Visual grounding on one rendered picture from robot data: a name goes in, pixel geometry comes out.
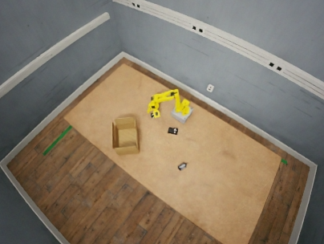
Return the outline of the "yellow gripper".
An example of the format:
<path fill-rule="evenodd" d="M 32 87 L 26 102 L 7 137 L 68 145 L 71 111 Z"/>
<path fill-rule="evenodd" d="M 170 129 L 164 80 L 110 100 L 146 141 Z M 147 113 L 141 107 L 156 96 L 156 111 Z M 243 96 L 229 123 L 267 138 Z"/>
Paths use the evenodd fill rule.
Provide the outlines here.
<path fill-rule="evenodd" d="M 153 112 L 154 117 L 155 117 L 155 118 L 156 118 L 156 117 L 159 117 L 159 116 L 160 116 L 160 113 L 159 113 L 159 111 L 157 111 L 158 107 L 159 107 L 159 104 L 158 104 L 158 103 L 156 103 L 156 108 L 152 108 L 152 107 L 151 107 L 151 103 L 149 103 L 149 105 L 148 105 L 148 113 L 149 113 L 150 111 L 154 110 L 154 112 Z"/>

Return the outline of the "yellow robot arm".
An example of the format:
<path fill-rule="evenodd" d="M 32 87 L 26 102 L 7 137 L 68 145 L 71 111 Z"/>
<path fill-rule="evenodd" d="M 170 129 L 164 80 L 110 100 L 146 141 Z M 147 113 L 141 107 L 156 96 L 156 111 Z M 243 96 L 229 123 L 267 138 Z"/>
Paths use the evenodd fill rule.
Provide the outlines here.
<path fill-rule="evenodd" d="M 171 94 L 171 96 L 165 98 L 165 96 L 168 96 L 169 94 Z M 171 90 L 171 91 L 167 91 L 167 92 L 162 93 L 162 94 L 156 94 L 155 96 L 152 96 L 152 98 L 151 98 L 151 101 L 152 101 L 151 102 L 151 107 L 156 108 L 156 103 L 172 100 L 174 98 L 176 99 L 176 107 L 175 107 L 176 112 L 182 112 L 182 116 L 188 115 L 189 114 L 189 109 L 190 109 L 188 107 L 189 102 L 184 100 L 182 103 L 180 103 L 180 99 L 179 99 L 180 97 L 179 97 L 177 89 L 174 90 L 174 91 Z"/>

